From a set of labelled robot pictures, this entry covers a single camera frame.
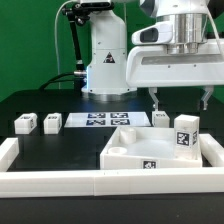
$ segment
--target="white container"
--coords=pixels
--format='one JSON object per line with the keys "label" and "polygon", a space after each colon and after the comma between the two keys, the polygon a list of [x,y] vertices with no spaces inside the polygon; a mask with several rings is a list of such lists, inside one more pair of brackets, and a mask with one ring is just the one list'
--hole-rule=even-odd
{"label": "white container", "polygon": [[[121,141],[118,127],[100,155],[101,169],[155,169],[202,167],[200,148],[196,159],[176,158],[173,128],[132,127],[136,132],[133,143]],[[110,153],[114,148],[125,148],[125,153]]]}

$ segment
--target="black table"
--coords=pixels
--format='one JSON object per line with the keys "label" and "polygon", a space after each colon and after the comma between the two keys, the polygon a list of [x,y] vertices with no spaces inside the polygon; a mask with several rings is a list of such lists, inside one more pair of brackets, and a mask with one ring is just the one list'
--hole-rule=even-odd
{"label": "black table", "polygon": [[[200,133],[224,145],[224,104],[211,98],[208,110],[200,111],[202,94],[198,88],[161,88],[157,95],[171,127],[180,114],[200,116]],[[115,127],[62,128],[58,135],[44,135],[48,113],[62,113],[63,125],[71,112],[144,111],[151,120],[152,104],[145,89],[136,98],[110,103],[82,99],[73,90],[16,92],[0,103],[0,141],[16,136],[14,120],[23,113],[36,113],[38,126],[30,135],[17,136],[20,154],[9,172],[99,169],[99,155]],[[9,224],[223,223],[223,204],[223,193],[10,198],[0,199],[0,211],[1,223]]]}

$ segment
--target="small white block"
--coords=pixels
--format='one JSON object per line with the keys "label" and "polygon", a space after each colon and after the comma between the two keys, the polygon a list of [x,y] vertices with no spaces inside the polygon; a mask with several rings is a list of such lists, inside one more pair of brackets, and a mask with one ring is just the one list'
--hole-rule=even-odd
{"label": "small white block", "polygon": [[199,117],[180,115],[174,120],[176,157],[196,159],[199,150]]}
{"label": "small white block", "polygon": [[58,134],[62,126],[62,117],[59,113],[48,114],[44,120],[45,134]]}
{"label": "small white block", "polygon": [[37,115],[23,114],[14,121],[16,134],[29,134],[37,126]]}
{"label": "small white block", "polygon": [[169,128],[170,118],[168,117],[165,111],[153,111],[152,124],[154,127]]}

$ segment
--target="white box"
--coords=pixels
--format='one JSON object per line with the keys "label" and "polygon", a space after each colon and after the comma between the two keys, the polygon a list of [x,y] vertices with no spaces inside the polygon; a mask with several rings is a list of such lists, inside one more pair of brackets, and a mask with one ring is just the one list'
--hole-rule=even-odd
{"label": "white box", "polygon": [[48,114],[44,120],[45,134],[58,134],[62,126],[62,117],[59,113]]}
{"label": "white box", "polygon": [[180,115],[174,120],[175,156],[195,159],[199,149],[199,117]]}
{"label": "white box", "polygon": [[165,111],[153,111],[152,112],[152,124],[157,128],[169,128],[170,118]]}
{"label": "white box", "polygon": [[34,113],[23,114],[14,121],[16,134],[30,134],[37,126],[37,115]]}
{"label": "white box", "polygon": [[200,148],[196,159],[176,158],[173,128],[132,127],[136,141],[120,141],[118,127],[100,154],[101,169],[155,169],[202,167]]}
{"label": "white box", "polygon": [[0,172],[6,172],[18,154],[18,139],[7,138],[0,146]]}

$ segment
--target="green background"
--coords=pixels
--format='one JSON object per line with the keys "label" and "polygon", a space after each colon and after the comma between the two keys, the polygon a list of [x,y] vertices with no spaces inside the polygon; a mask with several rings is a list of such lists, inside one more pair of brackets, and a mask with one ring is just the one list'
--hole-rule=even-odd
{"label": "green background", "polygon": [[[7,0],[0,5],[0,101],[18,90],[37,89],[57,74],[54,47],[54,20],[64,0]],[[154,23],[141,12],[138,2],[126,4],[128,50],[131,34]],[[116,4],[115,13],[124,19],[124,5]],[[224,14],[216,19],[224,31]],[[59,17],[59,50],[61,72],[75,70],[75,59],[69,23]],[[86,65],[91,60],[90,26],[78,29]],[[62,88],[71,88],[63,84]],[[224,87],[216,87],[217,98],[224,101]]]}

